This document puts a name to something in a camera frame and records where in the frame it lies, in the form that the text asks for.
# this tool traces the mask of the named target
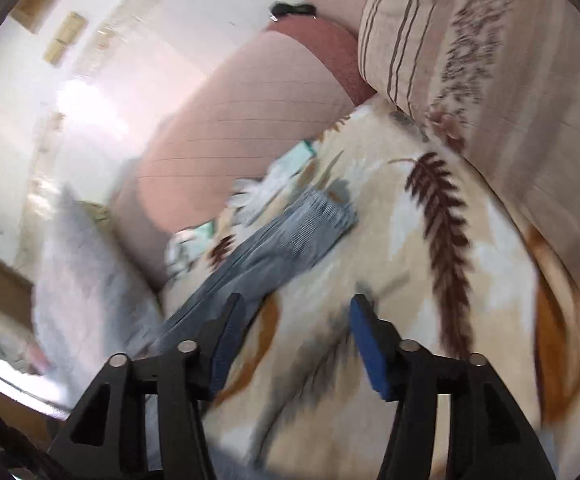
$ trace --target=floral blanket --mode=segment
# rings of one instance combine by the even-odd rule
[[[361,289],[404,338],[436,354],[484,354],[540,432],[558,478],[574,478],[580,294],[536,229],[471,166],[399,117],[373,98],[317,142],[294,185],[344,181],[358,224],[264,301],[205,415],[207,436],[243,462],[293,478],[375,478],[396,406],[372,390],[350,337],[347,307]],[[247,236],[229,218],[227,210],[217,242]],[[199,269],[196,280],[208,272]],[[448,428],[449,399],[440,397],[434,478],[443,477]]]

